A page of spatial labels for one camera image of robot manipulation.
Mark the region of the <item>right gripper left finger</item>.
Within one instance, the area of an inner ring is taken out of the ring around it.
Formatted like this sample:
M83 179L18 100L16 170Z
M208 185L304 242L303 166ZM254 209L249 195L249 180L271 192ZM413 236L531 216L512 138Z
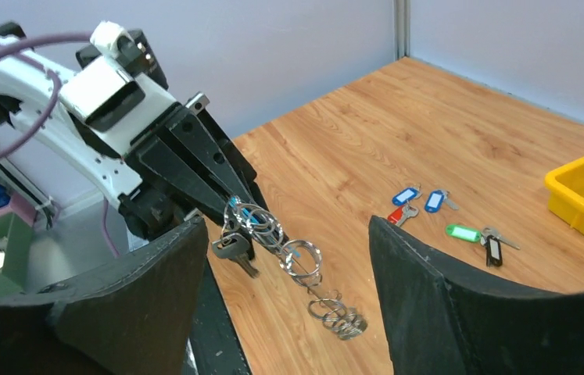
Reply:
M0 298L0 374L179 374L208 247L194 217L37 294Z

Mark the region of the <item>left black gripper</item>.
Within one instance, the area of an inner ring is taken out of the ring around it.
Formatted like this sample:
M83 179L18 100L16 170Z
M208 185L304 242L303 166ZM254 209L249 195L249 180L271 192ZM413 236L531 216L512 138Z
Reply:
M207 110L198 93L161 115L124 157L142 182L119 197L135 235L152 240L174 224L177 209L198 209L217 225L231 198L267 207L257 172Z

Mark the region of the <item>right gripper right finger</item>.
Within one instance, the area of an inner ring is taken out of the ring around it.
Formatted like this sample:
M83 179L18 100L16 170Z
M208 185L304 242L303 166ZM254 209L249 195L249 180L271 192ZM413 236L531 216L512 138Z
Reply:
M372 216L369 250L397 374L584 374L584 292L473 267Z

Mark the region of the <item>black tagged key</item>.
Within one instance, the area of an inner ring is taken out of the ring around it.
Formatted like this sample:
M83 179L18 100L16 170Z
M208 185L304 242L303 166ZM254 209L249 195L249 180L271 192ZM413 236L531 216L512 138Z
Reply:
M260 271L251 263L249 250L252 245L240 233L225 234L211 243L213 254L219 259L227 259L238 264L251 278L257 278Z

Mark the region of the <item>large keyring with small rings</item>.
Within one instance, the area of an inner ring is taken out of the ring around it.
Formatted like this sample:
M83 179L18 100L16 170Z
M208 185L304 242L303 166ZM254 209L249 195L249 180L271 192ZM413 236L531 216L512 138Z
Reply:
M323 285L323 254L315 244L290 238L270 211L233 197L224 209L220 237L236 232L252 247L258 244L277 258L281 270L310 296L306 307L310 316L338 339L353 339L367 329L365 317L342 300L342 293Z

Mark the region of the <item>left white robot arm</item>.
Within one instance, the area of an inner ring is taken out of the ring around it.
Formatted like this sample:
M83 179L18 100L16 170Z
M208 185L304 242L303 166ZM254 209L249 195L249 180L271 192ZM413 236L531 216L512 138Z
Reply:
M0 125L35 138L91 181L135 235L159 237L177 210L215 224L235 202L265 205L256 171L198 93L183 102L144 32L28 37L0 25Z

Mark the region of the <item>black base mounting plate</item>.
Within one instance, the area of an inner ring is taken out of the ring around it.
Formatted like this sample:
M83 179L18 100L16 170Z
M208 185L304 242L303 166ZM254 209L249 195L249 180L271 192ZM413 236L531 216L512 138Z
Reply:
M202 274L182 374L252 374L209 262Z

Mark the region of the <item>green tag key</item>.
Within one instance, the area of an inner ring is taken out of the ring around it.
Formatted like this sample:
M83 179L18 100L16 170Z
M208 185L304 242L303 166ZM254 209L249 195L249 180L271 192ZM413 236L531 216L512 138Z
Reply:
M457 238L462 241L471 243L479 243L482 237L480 230L472 227L466 227L460 224L449 224L445 228L445 232L452 238Z

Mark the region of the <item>red tag key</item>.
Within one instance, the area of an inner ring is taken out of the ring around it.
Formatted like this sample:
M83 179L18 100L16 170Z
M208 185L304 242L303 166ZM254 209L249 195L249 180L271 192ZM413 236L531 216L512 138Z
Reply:
M414 218L419 213L419 209L412 206L409 202L405 205L399 206L395 211L391 212L387 220L396 225L397 227L401 227L408 219Z

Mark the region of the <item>blue tag key left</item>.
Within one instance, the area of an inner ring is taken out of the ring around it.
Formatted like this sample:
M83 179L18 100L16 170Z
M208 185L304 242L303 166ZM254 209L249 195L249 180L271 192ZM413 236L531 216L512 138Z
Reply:
M422 195L421 185L414 185L405 187L402 191L394 195L391 202L395 206L402 206L407 204L409 201L419 198Z

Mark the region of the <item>right aluminium corner post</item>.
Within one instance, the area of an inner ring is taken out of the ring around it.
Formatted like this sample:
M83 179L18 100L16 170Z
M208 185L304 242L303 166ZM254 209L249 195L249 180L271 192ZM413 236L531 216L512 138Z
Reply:
M396 59L409 55L410 48L410 1L395 0Z

